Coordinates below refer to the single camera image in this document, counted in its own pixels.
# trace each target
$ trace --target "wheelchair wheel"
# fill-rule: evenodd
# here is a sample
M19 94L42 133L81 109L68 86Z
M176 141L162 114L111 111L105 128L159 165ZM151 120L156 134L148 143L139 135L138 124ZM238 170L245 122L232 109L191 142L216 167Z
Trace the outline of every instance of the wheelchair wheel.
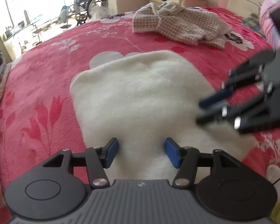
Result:
M82 13L76 14L76 21L77 21L77 26L85 24L87 20L87 16Z
M90 11L94 6L108 7L108 0L92 0L87 2L87 16L91 18Z
M68 7L68 13L75 13L75 6L74 6L74 4L72 4L72 5L70 5Z

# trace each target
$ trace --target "metal screw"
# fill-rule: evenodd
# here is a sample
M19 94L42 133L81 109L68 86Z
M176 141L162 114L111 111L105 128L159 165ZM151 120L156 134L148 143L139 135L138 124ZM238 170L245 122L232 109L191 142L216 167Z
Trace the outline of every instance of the metal screw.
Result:
M263 65L260 65L258 68L258 73L262 73L262 71L263 71Z
M234 129L238 130L241 126L241 117L236 117L234 120Z
M223 106L222 108L222 117L226 117L227 115L227 106Z
M190 183L188 179L176 179L175 184L177 186L187 186Z
M267 86L267 93L272 92L272 89L273 89L273 83L270 82L269 85Z
M106 179L95 179L92 181L92 184L95 186L104 186L107 184L107 180Z

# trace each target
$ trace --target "bed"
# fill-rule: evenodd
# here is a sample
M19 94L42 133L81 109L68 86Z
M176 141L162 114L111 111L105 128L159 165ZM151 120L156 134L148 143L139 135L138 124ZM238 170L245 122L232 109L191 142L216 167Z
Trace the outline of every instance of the bed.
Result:
M206 8L219 14L233 31L252 47L227 41L225 50L205 45L187 46L156 33L132 32L133 13L91 22L56 36L23 54L11 70L0 103L0 178L3 190L15 178L64 148L85 149L69 86L72 78L92 66L127 55L171 50L186 59L219 89L228 70L269 44L241 23L241 17L221 8ZM240 103L257 93L256 86L238 90L231 101ZM254 134L255 147L243 162L265 176L266 167L280 167L280 129ZM75 168L87 181L86 171ZM7 211L0 213L0 223Z

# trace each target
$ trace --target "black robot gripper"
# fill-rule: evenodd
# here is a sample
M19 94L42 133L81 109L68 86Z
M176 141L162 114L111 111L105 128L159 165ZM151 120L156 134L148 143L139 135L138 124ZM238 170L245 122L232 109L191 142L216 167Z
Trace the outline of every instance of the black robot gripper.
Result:
M231 97L236 90L263 82L263 91L241 105L213 104ZM280 127L280 49L264 50L229 73L222 89L199 102L205 112L196 118L198 125L212 121L231 123L239 133L253 133Z
M5 191L12 224L269 224L274 186L222 150L200 153L167 138L165 152L178 168L168 180L115 180L109 168L119 149L116 138L84 153L64 149L12 181ZM73 176L86 167L89 184ZM198 167L210 175L194 184Z

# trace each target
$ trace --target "plaid sweater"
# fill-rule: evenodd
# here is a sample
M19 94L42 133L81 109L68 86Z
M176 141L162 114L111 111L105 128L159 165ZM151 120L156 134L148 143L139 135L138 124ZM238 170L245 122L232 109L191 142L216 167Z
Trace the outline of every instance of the plaid sweater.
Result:
M186 9L175 2L142 7L135 13L133 29L135 33L154 31L184 44L202 43L219 49L224 49L224 34L232 30L216 13Z

